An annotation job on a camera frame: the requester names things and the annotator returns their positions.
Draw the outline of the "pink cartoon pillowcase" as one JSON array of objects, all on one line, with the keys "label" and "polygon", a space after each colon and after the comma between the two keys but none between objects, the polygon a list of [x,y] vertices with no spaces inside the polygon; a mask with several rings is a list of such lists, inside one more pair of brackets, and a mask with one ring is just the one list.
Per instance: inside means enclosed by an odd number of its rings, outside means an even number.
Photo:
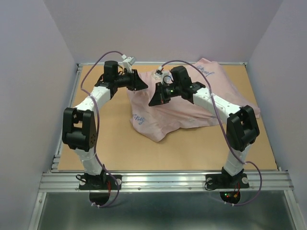
[{"label": "pink cartoon pillowcase", "polygon": [[[219,97],[239,106],[249,105],[254,109],[256,118],[260,117],[260,109],[243,97],[217,62],[202,58],[186,69],[192,82],[210,84],[213,93]],[[150,107],[148,104],[154,94],[155,84],[160,82],[160,79],[154,77],[153,71],[140,73],[139,76],[148,88],[136,92],[128,91],[127,95],[132,109],[130,122],[140,134],[159,142],[168,133],[179,128],[208,127],[218,124],[215,115],[180,96],[171,98],[167,104]]]}]

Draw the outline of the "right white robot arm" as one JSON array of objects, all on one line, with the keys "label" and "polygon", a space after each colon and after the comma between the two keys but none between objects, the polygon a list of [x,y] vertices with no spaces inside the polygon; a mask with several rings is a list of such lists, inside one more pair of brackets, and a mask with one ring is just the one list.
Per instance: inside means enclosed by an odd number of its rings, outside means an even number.
[{"label": "right white robot arm", "polygon": [[170,83],[161,80],[155,84],[149,106],[163,105],[172,97],[180,96],[190,103],[200,106],[216,115],[229,148],[229,154],[222,168],[221,183],[231,187],[238,182],[246,164],[246,156],[251,145],[260,134],[257,119],[251,106],[239,106],[215,95],[209,84],[192,82],[184,66],[170,70]]}]

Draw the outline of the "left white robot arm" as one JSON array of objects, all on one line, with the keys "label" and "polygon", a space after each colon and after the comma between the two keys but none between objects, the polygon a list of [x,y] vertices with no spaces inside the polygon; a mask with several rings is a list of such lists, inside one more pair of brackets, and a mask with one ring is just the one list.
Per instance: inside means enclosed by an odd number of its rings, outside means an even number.
[{"label": "left white robot arm", "polygon": [[97,157],[96,145],[98,140],[101,107],[110,101],[119,88],[130,91],[141,91],[148,85],[133,69],[134,57],[124,58],[122,65],[110,60],[104,63],[104,72],[99,77],[93,90],[84,88],[86,98],[75,107],[67,107],[63,112],[62,142],[79,156],[84,176],[80,179],[90,183],[97,189],[106,185],[106,170]]}]

